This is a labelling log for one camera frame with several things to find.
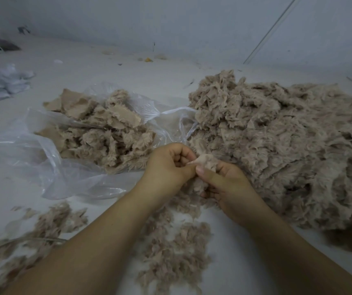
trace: right hand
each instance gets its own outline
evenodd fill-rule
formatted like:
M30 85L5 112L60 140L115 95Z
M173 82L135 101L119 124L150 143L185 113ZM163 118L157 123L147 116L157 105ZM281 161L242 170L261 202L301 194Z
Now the right hand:
M230 219L248 228L270 210L237 166L220 160L217 172L203 166L196 167L199 178L209 184L209 189L201 196L215 198Z

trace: left hand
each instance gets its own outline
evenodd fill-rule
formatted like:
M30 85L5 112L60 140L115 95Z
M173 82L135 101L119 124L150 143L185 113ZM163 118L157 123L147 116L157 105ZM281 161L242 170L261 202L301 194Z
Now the left hand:
M193 150L182 143L171 143L153 151L146 170L134 189L149 201L151 208L159 209L178 193L183 184L195 177L196 159Z

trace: forearm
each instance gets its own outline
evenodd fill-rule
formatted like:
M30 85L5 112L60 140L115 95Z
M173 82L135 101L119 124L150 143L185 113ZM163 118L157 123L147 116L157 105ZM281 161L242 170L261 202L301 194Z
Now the forearm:
M136 190L11 286L15 294L109 294L152 208Z
M274 212L248 228L281 293L352 294L352 276Z

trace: white floor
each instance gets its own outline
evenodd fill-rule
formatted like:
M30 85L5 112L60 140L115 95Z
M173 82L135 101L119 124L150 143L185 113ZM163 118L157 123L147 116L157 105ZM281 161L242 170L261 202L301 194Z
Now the white floor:
M248 82L276 81L283 85L294 83L338 83L352 94L352 82L330 74L307 74L296 71L273 70L254 66L211 66L202 62L169 58L154 59L153 53L123 54L123 50L65 40L41 39L18 36L23 51L0 54L0 67L15 63L20 70L34 70L32 89L14 98L0 101L0 131L27 107L40 108L43 101L54 99L63 88L83 91L88 86L108 81L123 88L144 94L164 103L188 104L188 93L198 87L205 75L213 75L221 69L235 69L237 78L246 76ZM102 52L110 50L114 54ZM151 57L153 63L138 61L139 57ZM194 83L183 89L192 80ZM0 237L5 236L7 223L21 217L12 212L15 205L46 211L54 202L40 197L40 188L5 168L0 159ZM82 201L70 198L73 208L88 207L90 220L99 216L114 200ZM235 226L219 211L207 210L200 220L212 226L213 238L209 252L214 262L203 274L203 294L274 294L273 282L262 264L254 244L243 229ZM32 225L34 220L22 224L20 231ZM352 253L329 247L321 236L312 231L298 230L313 246L352 273ZM140 294L133 281L136 273L130 265L118 294ZM173 294L194 294L188 288L174 289Z

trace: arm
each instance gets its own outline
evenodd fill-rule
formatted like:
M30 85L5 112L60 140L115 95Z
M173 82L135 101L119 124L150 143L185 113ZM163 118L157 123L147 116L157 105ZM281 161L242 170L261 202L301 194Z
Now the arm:
M156 149L141 180L99 218L54 250L4 295L114 293L123 265L148 217L195 176L186 146Z
M352 295L352 275L306 242L255 192L235 165L220 162L219 174L198 166L224 213L244 226L275 278L281 294Z

